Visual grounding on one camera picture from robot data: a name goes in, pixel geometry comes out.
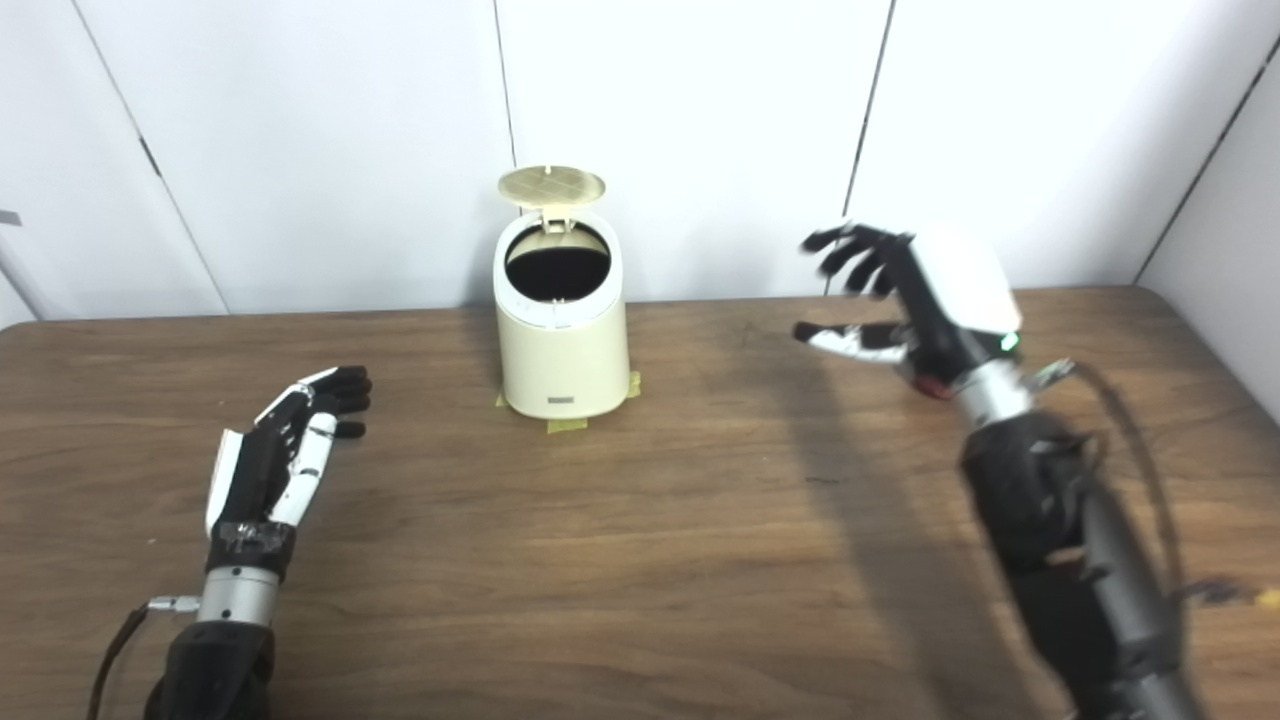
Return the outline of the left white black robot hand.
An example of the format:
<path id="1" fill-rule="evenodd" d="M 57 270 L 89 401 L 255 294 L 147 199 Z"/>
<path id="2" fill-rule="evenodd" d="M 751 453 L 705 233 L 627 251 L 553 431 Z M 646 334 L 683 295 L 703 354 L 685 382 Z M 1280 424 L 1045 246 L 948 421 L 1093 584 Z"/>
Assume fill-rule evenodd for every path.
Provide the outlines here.
<path id="1" fill-rule="evenodd" d="M 371 392 L 366 366 L 333 366 L 287 386 L 247 430 L 221 433 L 204 520 L 207 571 L 248 568 L 285 579 L 335 443 L 367 432 L 357 415 Z"/>

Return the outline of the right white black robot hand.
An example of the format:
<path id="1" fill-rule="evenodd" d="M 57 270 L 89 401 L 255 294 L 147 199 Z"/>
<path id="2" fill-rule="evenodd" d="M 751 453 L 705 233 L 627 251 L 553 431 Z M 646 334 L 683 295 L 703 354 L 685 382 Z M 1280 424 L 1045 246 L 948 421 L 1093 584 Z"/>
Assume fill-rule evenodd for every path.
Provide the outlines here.
<path id="1" fill-rule="evenodd" d="M 961 379 L 989 363 L 1016 366 L 1021 313 L 993 249 L 941 229 L 895 232 L 844 219 L 810 233 L 805 254 L 824 252 L 818 273 L 841 272 L 846 293 L 895 297 L 899 322 L 822 325 L 792 336 L 860 363 L 895 365 L 918 392 L 948 400 Z"/>

